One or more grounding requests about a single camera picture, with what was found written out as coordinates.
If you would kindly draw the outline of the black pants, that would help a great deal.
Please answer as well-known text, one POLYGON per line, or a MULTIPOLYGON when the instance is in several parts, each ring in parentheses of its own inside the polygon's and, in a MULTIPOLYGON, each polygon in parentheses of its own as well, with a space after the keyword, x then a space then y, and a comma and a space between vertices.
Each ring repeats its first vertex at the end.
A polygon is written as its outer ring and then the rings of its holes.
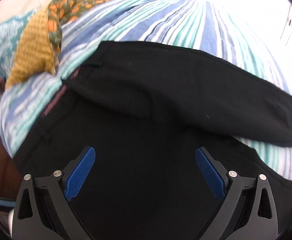
POLYGON ((71 206, 95 239, 194 239, 220 201, 195 162, 264 174, 278 229, 292 223, 292 181, 239 138, 292 147, 292 96, 200 50, 102 42, 62 82, 65 94, 14 156, 22 174, 63 169, 86 146, 96 161, 71 206))

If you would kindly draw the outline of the mustard yellow textured pillow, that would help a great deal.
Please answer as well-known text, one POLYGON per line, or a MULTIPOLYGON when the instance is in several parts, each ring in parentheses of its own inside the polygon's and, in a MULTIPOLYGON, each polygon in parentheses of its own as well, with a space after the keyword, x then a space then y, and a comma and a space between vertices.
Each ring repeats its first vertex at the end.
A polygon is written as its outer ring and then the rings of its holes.
POLYGON ((59 21, 49 15, 47 7, 40 8, 21 34, 5 88, 42 72, 54 75, 59 64, 60 44, 59 21))

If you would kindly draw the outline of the teal white patterned pillow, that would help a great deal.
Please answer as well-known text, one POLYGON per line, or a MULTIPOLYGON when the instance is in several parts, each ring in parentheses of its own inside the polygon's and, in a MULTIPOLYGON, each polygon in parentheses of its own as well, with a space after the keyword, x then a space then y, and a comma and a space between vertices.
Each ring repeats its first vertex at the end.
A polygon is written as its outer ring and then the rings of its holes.
POLYGON ((21 34, 37 10, 33 9, 27 13, 13 16, 0 23, 0 77, 2 79, 8 78, 21 34))

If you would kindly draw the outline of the green orange floral blanket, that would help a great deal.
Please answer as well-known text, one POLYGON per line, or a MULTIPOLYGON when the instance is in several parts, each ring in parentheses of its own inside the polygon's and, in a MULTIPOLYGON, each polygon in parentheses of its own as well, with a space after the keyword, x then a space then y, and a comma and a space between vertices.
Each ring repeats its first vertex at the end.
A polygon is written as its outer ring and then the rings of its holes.
POLYGON ((52 0, 47 11, 47 33, 53 51, 54 63, 59 64, 62 25, 74 21, 90 9, 111 0, 52 0))

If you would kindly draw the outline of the blue green striped bedspread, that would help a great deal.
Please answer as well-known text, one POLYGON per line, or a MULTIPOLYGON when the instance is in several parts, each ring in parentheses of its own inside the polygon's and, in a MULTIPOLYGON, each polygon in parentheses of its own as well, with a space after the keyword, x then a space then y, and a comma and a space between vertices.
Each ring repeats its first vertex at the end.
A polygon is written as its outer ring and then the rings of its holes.
POLYGON ((59 65, 54 74, 31 76, 4 92, 0 137, 14 157, 36 118, 62 91, 62 80, 102 41, 147 41, 198 49, 220 57, 292 94, 284 66, 260 42, 244 36, 234 20, 200 0, 111 0, 61 28, 59 65))

